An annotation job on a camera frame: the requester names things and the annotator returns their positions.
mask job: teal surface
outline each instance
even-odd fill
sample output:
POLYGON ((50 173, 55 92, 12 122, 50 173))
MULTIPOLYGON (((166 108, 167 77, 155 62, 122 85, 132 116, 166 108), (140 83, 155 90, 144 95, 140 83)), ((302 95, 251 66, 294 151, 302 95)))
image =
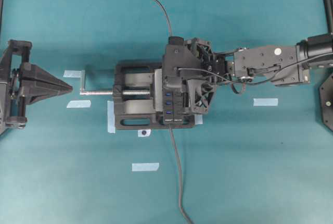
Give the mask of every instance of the teal surface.
MULTIPOLYGON (((322 0, 161 0, 174 35, 214 50, 294 45, 327 32, 322 0)), ((1 49, 34 44, 31 62, 62 77, 87 70, 87 88, 110 88, 119 60, 160 60, 167 42, 149 0, 5 0, 1 49)), ((195 223, 332 223, 333 135, 321 123, 318 86, 265 84, 238 96, 219 88, 204 124, 175 130, 184 207, 195 223), (278 107, 253 107, 253 98, 278 107)), ((108 97, 74 92, 27 108, 23 131, 0 138, 0 223, 185 223, 169 133, 107 133, 108 97), (90 99, 91 108, 67 109, 90 99), (160 163, 131 172, 132 163, 160 163)))

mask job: white sticker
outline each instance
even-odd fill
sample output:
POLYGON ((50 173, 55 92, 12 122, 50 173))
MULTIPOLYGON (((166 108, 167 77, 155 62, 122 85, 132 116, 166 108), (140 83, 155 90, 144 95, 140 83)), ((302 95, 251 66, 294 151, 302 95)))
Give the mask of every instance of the white sticker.
POLYGON ((253 99, 253 106, 254 107, 271 107, 271 106, 277 106, 279 104, 278 98, 254 98, 253 99))
POLYGON ((65 70, 63 73, 63 77, 67 78, 80 78, 81 71, 80 70, 65 70))
POLYGON ((137 131, 137 136, 138 137, 148 137, 150 136, 151 129, 139 129, 137 131))
POLYGON ((194 115, 194 122, 195 125, 203 124, 202 115, 194 115))
POLYGON ((111 134, 114 134, 116 132, 113 106, 114 102, 108 101, 108 133, 111 134))
POLYGON ((89 100, 70 101, 67 108, 90 108, 92 102, 89 100))
POLYGON ((132 163, 132 172, 157 171, 159 163, 132 163))

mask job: tape strip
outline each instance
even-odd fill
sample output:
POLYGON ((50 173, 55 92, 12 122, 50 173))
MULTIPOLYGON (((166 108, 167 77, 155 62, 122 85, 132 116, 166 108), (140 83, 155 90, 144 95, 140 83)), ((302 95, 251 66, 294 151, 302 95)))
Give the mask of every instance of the tape strip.
POLYGON ((113 106, 114 102, 108 101, 108 133, 111 134, 114 134, 116 132, 113 106))
POLYGON ((159 163, 132 163, 132 172, 157 171, 159 163))
POLYGON ((202 115, 194 115, 195 125, 203 124, 202 115))
POLYGON ((253 99, 253 106, 277 106, 279 104, 278 98, 254 98, 253 99))
POLYGON ((92 102, 89 100, 81 100, 81 101, 70 101, 67 104, 67 108, 90 108, 92 102))
POLYGON ((63 73, 63 77, 67 78, 80 78, 81 71, 80 70, 65 70, 63 73))

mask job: threaded rod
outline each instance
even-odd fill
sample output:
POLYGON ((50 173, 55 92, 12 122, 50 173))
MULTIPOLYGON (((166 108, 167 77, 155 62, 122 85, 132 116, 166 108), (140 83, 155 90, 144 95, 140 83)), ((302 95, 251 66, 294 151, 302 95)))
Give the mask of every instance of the threaded rod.
MULTIPOLYGON (((150 95, 149 90, 123 90, 123 95, 150 95)), ((113 95, 112 90, 80 91, 80 95, 113 95)))

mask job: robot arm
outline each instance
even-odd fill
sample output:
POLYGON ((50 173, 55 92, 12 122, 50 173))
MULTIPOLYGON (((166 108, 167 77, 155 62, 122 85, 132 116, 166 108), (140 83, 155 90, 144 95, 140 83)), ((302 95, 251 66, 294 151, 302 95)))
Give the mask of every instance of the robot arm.
POLYGON ((206 114, 218 85, 276 86, 308 84, 309 69, 333 66, 332 34, 318 35, 295 46, 268 45, 214 53, 209 41, 171 37, 162 62, 163 123, 179 125, 189 116, 206 114), (254 82, 256 77, 266 80, 254 82))

